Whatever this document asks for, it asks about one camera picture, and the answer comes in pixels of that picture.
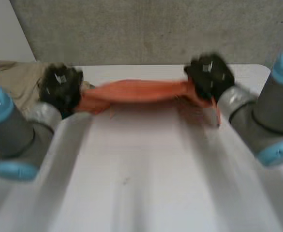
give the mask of table surface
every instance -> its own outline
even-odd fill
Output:
[[[94,85],[185,78],[182,65],[81,68]],[[257,93],[269,75],[230,68]],[[283,232],[283,165],[262,167],[224,119],[209,129],[172,108],[105,112],[75,157],[56,155],[30,184],[0,179],[0,231]]]

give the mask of orange towel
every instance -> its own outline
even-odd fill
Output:
[[[215,101],[206,101],[198,97],[191,81],[122,80],[112,82],[84,90],[77,110],[98,114],[110,108],[111,104],[158,102],[175,97],[185,97],[200,108],[215,108],[220,122],[220,113]]]

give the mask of beige cloth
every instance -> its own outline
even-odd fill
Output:
[[[10,94],[24,115],[39,99],[37,84],[50,64],[0,61],[0,86]]]

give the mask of white table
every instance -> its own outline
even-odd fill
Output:
[[[182,65],[84,66],[94,85],[181,79]],[[259,92],[261,65],[231,65]],[[72,119],[63,121],[55,140]],[[226,120],[189,126],[175,109],[93,119],[76,154],[51,148],[31,184],[0,180],[0,231],[283,232],[283,166],[263,168]]]

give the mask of gray concrete wall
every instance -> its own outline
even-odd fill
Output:
[[[179,64],[218,51],[271,66],[283,0],[10,0],[37,60]]]

